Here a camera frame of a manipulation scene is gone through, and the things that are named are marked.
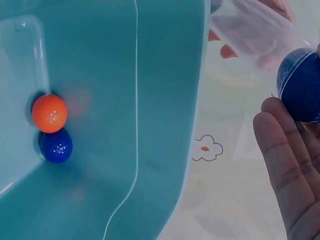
orange ball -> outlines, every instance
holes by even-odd
[[[35,101],[31,114],[34,124],[41,132],[52,134],[64,127],[68,110],[60,97],[48,94]]]

ball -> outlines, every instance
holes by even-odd
[[[70,158],[73,143],[68,132],[62,128],[55,133],[41,133],[39,148],[46,160],[54,164],[61,164]]]
[[[314,49],[300,48],[285,57],[277,92],[295,121],[320,123],[320,58]]]
[[[67,105],[54,94],[39,97],[32,107],[31,114],[37,128],[47,134],[62,129],[68,118]]]

blue ball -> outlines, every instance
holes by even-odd
[[[54,164],[67,161],[73,150],[71,137],[65,129],[55,133],[41,133],[39,147],[44,158]]]
[[[320,59],[311,48],[286,56],[277,75],[280,99],[295,121],[320,123]]]

clear plastic tube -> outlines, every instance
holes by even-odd
[[[211,0],[210,29],[278,96],[278,74],[287,79],[301,58],[316,50],[291,22],[257,0]],[[286,59],[285,71],[278,73],[287,56],[290,63]]]

white surface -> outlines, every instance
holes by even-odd
[[[298,26],[317,39],[319,0],[290,2]],[[279,207],[252,129],[253,117],[270,93],[241,60],[222,60],[222,45],[208,45],[195,139],[210,135],[223,153],[215,145],[217,153],[209,156],[216,155],[215,160],[190,160],[186,189],[160,239],[284,240]]]

